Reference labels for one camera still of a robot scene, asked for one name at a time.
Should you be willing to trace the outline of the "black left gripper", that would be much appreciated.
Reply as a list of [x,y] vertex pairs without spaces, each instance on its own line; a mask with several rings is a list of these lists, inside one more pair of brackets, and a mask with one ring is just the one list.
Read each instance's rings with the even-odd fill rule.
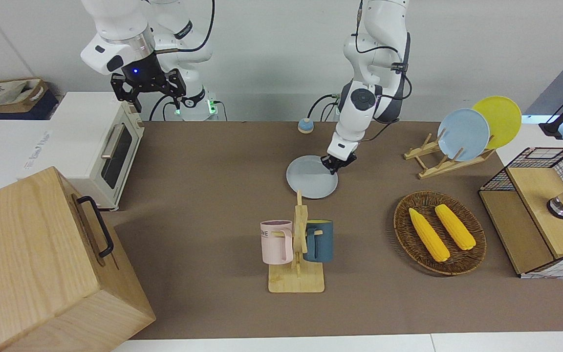
[[340,169],[344,169],[344,167],[350,165],[355,160],[357,160],[357,156],[353,152],[349,154],[346,160],[339,159],[332,154],[327,154],[326,156],[322,156],[322,165],[327,168],[331,175],[334,175],[339,172]]

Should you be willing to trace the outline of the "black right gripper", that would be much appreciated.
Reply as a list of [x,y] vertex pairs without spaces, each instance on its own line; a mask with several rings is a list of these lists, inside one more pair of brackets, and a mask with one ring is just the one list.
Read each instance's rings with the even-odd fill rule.
[[137,113],[142,112],[139,93],[161,92],[172,98],[177,110],[183,96],[186,95],[186,84],[179,69],[164,73],[156,54],[132,62],[121,67],[123,74],[111,74],[111,87],[119,102],[127,102]]

